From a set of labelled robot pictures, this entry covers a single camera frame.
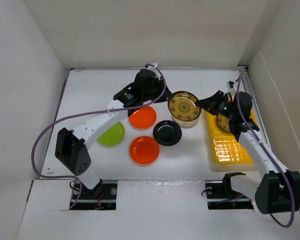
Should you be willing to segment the yellow brown plate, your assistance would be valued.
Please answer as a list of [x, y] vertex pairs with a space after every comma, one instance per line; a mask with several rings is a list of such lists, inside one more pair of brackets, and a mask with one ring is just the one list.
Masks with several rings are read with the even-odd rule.
[[177, 91], [168, 101], [167, 107], [172, 118], [191, 121], [200, 118], [202, 109], [195, 105], [198, 98], [188, 91]]
[[230, 124], [229, 119], [223, 116], [222, 114], [218, 114], [216, 117], [217, 125], [225, 132], [230, 133]]

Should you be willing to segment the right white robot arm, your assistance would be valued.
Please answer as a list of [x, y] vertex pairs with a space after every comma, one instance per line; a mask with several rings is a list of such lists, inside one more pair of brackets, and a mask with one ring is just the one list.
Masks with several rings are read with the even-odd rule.
[[224, 175], [221, 191], [227, 197], [241, 193], [255, 201], [262, 214], [294, 213], [300, 209], [300, 173], [286, 167], [262, 140], [260, 129], [251, 119], [251, 95], [239, 91], [232, 101], [218, 91], [213, 96], [197, 100], [197, 107], [207, 113], [229, 120], [229, 130], [235, 140], [252, 158], [261, 176], [254, 182], [242, 172]]

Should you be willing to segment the green plate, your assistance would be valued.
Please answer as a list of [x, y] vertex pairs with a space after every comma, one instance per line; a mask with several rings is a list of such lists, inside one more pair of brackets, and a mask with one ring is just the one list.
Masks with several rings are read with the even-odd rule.
[[106, 147], [112, 147], [119, 144], [125, 137], [125, 127], [121, 122], [117, 122], [105, 133], [103, 133], [97, 142]]

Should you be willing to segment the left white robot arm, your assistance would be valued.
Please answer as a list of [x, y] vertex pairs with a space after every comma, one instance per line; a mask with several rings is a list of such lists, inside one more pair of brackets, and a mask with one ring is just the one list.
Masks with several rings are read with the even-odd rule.
[[88, 197], [97, 198], [102, 192], [103, 181], [92, 167], [89, 148], [116, 123], [143, 107], [166, 102], [171, 97], [160, 69], [147, 64], [103, 110], [94, 112], [92, 118], [71, 130], [62, 128], [58, 132], [55, 157], [83, 184]]

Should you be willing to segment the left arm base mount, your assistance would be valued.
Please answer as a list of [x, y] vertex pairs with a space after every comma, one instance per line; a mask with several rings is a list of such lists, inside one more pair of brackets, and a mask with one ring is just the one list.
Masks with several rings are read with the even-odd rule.
[[102, 186], [97, 186], [95, 193], [84, 185], [81, 187], [77, 181], [71, 181], [69, 187], [71, 189], [70, 210], [116, 210], [118, 193], [118, 181], [116, 180], [104, 181]]

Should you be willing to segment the cream plate with characters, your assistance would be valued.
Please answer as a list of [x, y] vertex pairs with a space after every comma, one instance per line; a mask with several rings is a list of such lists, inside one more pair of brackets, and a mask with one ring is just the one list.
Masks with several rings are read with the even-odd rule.
[[172, 118], [180, 127], [182, 128], [192, 128], [195, 125], [197, 125], [197, 123], [199, 122], [200, 118], [196, 118], [194, 120], [190, 120], [190, 121], [185, 121], [185, 120], [180, 120], [177, 119], [175, 117]]

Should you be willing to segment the black plate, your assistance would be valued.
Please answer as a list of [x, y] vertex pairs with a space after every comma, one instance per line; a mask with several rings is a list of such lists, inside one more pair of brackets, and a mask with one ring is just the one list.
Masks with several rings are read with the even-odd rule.
[[152, 131], [153, 138], [162, 146], [176, 145], [182, 138], [180, 126], [171, 120], [162, 120], [158, 122]]

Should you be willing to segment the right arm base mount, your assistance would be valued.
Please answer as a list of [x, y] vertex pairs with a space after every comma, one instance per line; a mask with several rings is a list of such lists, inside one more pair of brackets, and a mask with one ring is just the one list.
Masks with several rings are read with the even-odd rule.
[[253, 201], [233, 190], [226, 190], [221, 180], [206, 180], [201, 196], [207, 199], [209, 210], [253, 210]]

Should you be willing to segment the orange plate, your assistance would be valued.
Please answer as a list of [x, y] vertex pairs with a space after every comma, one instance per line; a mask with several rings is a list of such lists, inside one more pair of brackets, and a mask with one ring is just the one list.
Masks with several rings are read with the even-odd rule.
[[152, 164], [160, 154], [160, 146], [157, 141], [150, 136], [139, 136], [135, 138], [129, 146], [131, 159], [139, 165]]
[[136, 129], [148, 129], [157, 120], [157, 113], [154, 108], [150, 106], [142, 107], [136, 110], [130, 117], [130, 124]]

